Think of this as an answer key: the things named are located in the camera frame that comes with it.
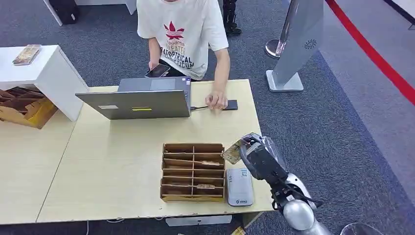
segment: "black bag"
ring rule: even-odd
[[[49,0],[50,5],[62,21],[62,24],[74,24],[78,20],[79,8],[75,0]]]

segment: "laptop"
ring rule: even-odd
[[[110,120],[190,116],[190,77],[128,78],[117,92],[75,95]]]

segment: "cardboard divider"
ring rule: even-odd
[[[58,108],[41,92],[21,87],[0,90],[0,120],[41,129]]]
[[[225,195],[222,144],[165,144],[160,197],[164,201],[216,201]]]

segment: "hand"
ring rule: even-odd
[[[224,92],[212,91],[205,99],[210,109],[225,109],[228,106],[228,99]]]
[[[154,69],[157,65],[159,65],[159,61],[158,60],[157,61],[151,61],[150,60],[150,62],[148,62],[148,68],[150,69],[150,71],[152,69]]]

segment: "red line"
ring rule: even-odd
[[[382,71],[382,73],[398,88],[413,105],[415,105],[415,90],[411,85],[388,64],[388,62],[372,47],[366,38],[359,32],[335,0],[325,0],[331,10],[354,38],[357,44],[368,55],[372,62]]]

